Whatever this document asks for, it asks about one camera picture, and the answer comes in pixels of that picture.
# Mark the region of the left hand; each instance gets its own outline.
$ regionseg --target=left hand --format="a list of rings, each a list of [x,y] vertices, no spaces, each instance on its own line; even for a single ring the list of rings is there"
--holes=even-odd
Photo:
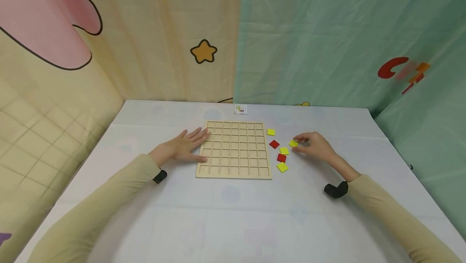
[[[162,167],[169,159],[195,162],[206,161],[205,157],[194,155],[191,152],[208,139],[210,133],[207,129],[202,131],[200,127],[189,134],[187,132],[187,130],[182,131],[177,137],[159,144],[159,146],[149,153],[159,167]]]

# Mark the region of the right hand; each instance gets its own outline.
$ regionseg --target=right hand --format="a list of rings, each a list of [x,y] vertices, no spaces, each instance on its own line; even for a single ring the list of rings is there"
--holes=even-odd
[[[298,143],[309,141],[309,146],[292,147],[293,152],[304,153],[329,164],[331,161],[335,160],[335,158],[338,158],[337,153],[335,153],[329,142],[316,131],[298,134],[293,139]]]

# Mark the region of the finger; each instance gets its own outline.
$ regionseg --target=finger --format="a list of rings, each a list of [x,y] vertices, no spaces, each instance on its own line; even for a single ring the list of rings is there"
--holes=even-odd
[[[297,136],[295,136],[294,140],[306,140],[306,139],[310,139],[311,138],[311,133],[310,132],[303,132],[302,134],[298,134]]]
[[[184,135],[185,135],[187,132],[188,132],[188,130],[182,131],[181,134],[178,134],[178,137],[179,137],[179,138],[183,138]]]
[[[189,155],[187,155],[186,158],[188,160],[190,160],[190,161],[196,161],[196,162],[206,162],[207,161],[206,157],[194,155],[194,154],[191,154],[191,153]]]
[[[198,132],[194,137],[190,138],[190,141],[195,142],[202,138],[207,132],[207,128],[205,128],[203,131]]]
[[[297,153],[304,153],[306,151],[306,147],[303,147],[303,146],[294,146],[291,148],[291,150],[293,152],[297,152]]]
[[[195,136],[198,132],[200,132],[200,131],[201,131],[201,128],[199,127],[199,128],[197,128],[195,131],[193,131],[193,132],[191,132],[190,134],[188,134],[188,135],[186,136],[186,138],[192,138],[192,137],[194,137],[194,136]]]
[[[199,147],[205,140],[207,140],[210,137],[210,132],[206,132],[199,140],[193,142],[194,148],[196,149]]]

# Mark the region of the green curtain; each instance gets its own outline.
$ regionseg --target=green curtain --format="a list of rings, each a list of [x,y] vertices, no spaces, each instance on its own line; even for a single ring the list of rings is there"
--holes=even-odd
[[[368,108],[466,237],[465,3],[241,0],[234,101]]]

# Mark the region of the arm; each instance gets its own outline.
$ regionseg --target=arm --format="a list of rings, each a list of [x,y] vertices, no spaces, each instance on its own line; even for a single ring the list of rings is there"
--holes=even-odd
[[[53,224],[34,247],[28,262],[86,262],[113,215],[160,173],[159,167],[169,159],[205,161],[204,157],[193,155],[191,151],[208,137],[209,133],[201,128],[190,134],[183,131],[148,155],[139,155]]]
[[[315,156],[334,168],[348,182],[350,197],[387,227],[413,262],[461,263],[447,245],[398,204],[379,184],[367,175],[359,174],[338,156],[321,134],[308,132],[294,139],[310,141],[310,146],[294,147],[293,151]]]

